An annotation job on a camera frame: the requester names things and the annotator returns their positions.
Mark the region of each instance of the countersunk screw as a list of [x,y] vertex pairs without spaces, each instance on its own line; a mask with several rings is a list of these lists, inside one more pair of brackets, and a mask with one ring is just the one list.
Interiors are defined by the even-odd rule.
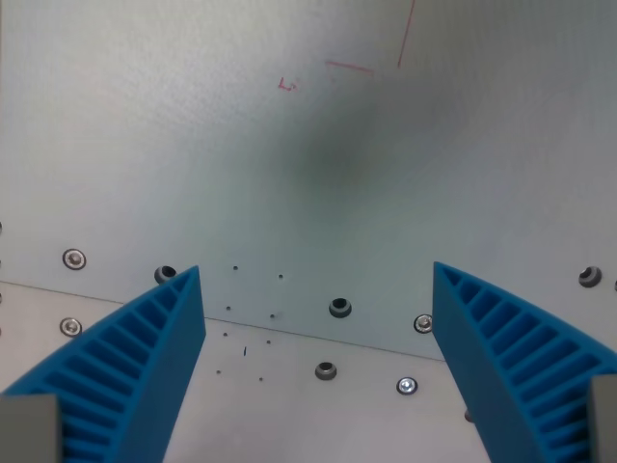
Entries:
[[86,256],[78,249],[67,249],[62,254],[62,262],[71,270],[81,270],[86,266]]
[[411,395],[417,391],[417,382],[410,376],[401,378],[396,383],[396,391],[402,395]]
[[433,331],[433,316],[424,314],[416,317],[414,328],[421,334],[430,333]]
[[74,338],[75,336],[80,335],[81,331],[81,323],[77,320],[77,318],[63,318],[60,322],[60,332],[69,338]]

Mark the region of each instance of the red marker line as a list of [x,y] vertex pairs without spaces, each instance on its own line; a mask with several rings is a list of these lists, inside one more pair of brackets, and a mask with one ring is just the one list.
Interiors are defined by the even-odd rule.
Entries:
[[405,28],[405,36],[403,36],[403,44],[401,45],[401,54],[398,55],[398,68],[399,69],[401,69],[401,61],[403,61],[403,52],[405,51],[405,44],[407,43],[409,27],[412,25],[412,16],[414,15],[415,6],[416,6],[416,0],[412,0],[412,8],[409,11],[409,17],[407,18],[407,27]]
[[351,69],[351,70],[358,70],[360,72],[366,72],[367,74],[371,74],[371,75],[373,75],[375,73],[375,71],[373,69],[363,68],[362,66],[356,66],[356,65],[347,65],[345,63],[339,63],[338,61],[326,61],[326,65],[336,66],[338,68],[347,68],[347,69]]

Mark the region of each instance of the red pen mark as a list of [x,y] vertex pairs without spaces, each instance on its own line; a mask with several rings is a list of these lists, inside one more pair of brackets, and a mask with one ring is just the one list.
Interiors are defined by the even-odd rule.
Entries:
[[375,75],[375,71],[373,69],[363,68],[362,66],[348,65],[348,64],[345,64],[345,63],[339,63],[338,61],[326,61],[326,66],[336,66],[338,68],[347,68],[347,69],[351,69],[351,70],[358,70],[359,72],[365,72],[367,74],[370,74],[371,76]]
[[287,90],[288,92],[291,92],[292,90],[297,90],[298,87],[296,87],[296,84],[292,83],[289,87],[285,87],[284,86],[284,79],[281,77],[281,82],[279,82],[279,88],[281,90]]
[[409,27],[412,25],[412,16],[414,15],[415,6],[416,6],[416,0],[412,0],[412,8],[409,11],[409,17],[407,18],[407,27],[405,28],[405,35],[403,36],[403,44],[401,45],[401,54],[398,55],[398,68],[399,69],[401,69],[401,61],[403,61],[403,52],[405,51],[405,43],[407,43]]

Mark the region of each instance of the metal plate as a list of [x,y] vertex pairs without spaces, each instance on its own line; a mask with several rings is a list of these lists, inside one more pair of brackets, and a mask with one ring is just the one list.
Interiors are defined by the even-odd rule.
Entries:
[[[118,306],[6,284],[0,292],[0,391],[68,341],[62,318],[87,329]],[[166,463],[489,462],[444,362],[225,322],[206,328]],[[333,381],[314,375],[324,361],[338,368]],[[405,375],[418,381],[413,396],[395,390]]]
[[614,343],[617,5],[411,6],[5,1],[0,280],[440,358],[443,260]]

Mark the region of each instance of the screw hole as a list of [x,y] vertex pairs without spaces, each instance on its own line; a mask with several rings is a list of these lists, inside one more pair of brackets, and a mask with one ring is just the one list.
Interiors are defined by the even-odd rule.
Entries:
[[331,316],[344,318],[351,313],[351,303],[344,297],[337,297],[330,303],[328,310]]
[[154,280],[159,285],[162,285],[169,279],[173,278],[175,275],[177,275],[177,272],[173,267],[170,267],[169,265],[163,265],[162,267],[158,267],[154,271]]
[[315,368],[315,376],[322,381],[330,381],[336,377],[336,367],[331,362],[322,362]]
[[594,287],[602,280],[602,270],[600,268],[591,266],[585,268],[578,275],[578,283],[583,287]]
[[170,267],[169,265],[163,265],[163,268],[161,268],[161,273],[167,278],[172,278],[175,276],[176,272],[173,267]]
[[591,267],[585,268],[579,276],[580,278],[589,278],[589,275],[591,275]]

